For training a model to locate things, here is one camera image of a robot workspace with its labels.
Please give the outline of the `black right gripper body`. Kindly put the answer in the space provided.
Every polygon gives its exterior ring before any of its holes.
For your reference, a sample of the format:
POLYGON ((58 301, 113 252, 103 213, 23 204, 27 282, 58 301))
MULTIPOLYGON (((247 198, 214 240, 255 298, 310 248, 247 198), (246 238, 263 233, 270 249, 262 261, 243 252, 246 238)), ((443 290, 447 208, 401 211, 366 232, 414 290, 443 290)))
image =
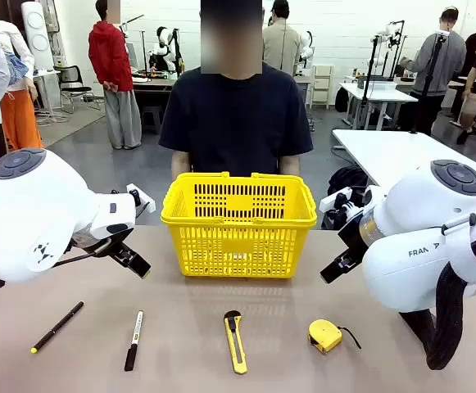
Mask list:
POLYGON ((368 246, 360 235, 360 222, 363 213, 351 218, 338 232, 347 249, 341 254, 344 263, 360 263, 368 250, 368 246))

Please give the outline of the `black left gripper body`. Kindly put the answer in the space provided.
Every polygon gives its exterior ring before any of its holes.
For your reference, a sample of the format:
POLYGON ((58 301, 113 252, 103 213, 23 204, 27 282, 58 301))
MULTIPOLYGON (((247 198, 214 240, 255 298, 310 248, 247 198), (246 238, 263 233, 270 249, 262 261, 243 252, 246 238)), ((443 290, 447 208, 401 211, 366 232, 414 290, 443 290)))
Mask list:
POLYGON ((129 228, 110 234, 101 240, 84 233, 76 233, 72 237, 72 246, 83 250, 84 255, 80 255, 75 259, 111 257, 116 262, 133 262, 136 260, 136 252, 124 243, 124 240, 132 232, 133 229, 129 228))

